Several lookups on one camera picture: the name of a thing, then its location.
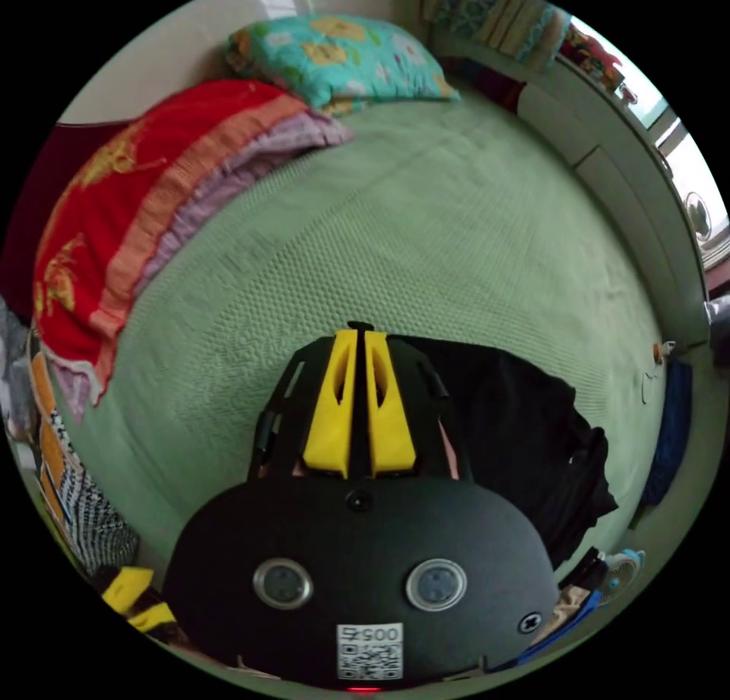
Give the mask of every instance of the qr code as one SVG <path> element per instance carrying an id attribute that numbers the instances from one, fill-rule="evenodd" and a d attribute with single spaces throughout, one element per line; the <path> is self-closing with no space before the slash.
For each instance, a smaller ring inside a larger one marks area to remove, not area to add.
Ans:
<path id="1" fill-rule="evenodd" d="M 340 679 L 401 679 L 403 628 L 400 624 L 338 627 Z"/>

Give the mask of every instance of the folded blanket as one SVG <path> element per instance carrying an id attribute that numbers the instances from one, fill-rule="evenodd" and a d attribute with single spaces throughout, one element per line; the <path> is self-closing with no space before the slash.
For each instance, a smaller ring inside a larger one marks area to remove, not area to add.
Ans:
<path id="1" fill-rule="evenodd" d="M 536 72 L 553 64 L 571 19 L 544 0 L 424 0 L 421 15 Z"/>
<path id="2" fill-rule="evenodd" d="M 34 323 L 79 420 L 111 378 L 135 300 L 231 198 L 350 131 L 276 87 L 215 81 L 163 101 L 100 148 L 40 241 Z"/>

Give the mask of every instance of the small fan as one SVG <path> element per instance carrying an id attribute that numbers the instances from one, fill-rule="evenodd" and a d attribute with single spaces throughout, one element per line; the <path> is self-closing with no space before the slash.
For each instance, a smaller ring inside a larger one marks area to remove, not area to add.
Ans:
<path id="1" fill-rule="evenodd" d="M 684 199 L 684 209 L 690 218 L 694 234 L 700 244 L 709 241 L 713 232 L 712 221 L 709 218 L 705 202 L 694 191 Z"/>
<path id="2" fill-rule="evenodd" d="M 613 601 L 634 583 L 644 566 L 645 556 L 646 553 L 643 550 L 626 549 L 622 553 L 603 558 L 608 564 L 608 574 L 598 589 L 603 594 L 598 602 L 600 607 Z"/>

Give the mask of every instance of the white wall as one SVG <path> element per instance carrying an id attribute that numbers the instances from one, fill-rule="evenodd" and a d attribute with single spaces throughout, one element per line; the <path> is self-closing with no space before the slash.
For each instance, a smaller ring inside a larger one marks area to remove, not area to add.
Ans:
<path id="1" fill-rule="evenodd" d="M 137 117 L 174 92 L 222 77 L 222 45 L 242 26 L 311 13 L 383 19 L 426 39 L 421 0 L 194 0 L 121 49 L 74 98 L 59 122 L 83 125 Z"/>

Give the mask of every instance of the pillow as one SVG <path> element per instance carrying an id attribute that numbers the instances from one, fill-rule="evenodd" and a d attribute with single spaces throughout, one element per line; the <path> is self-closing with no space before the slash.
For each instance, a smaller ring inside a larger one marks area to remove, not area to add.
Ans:
<path id="1" fill-rule="evenodd" d="M 231 34 L 225 56 L 239 76 L 275 84 L 315 109 L 459 99 L 426 48 L 385 21 L 344 15 L 261 21 Z"/>

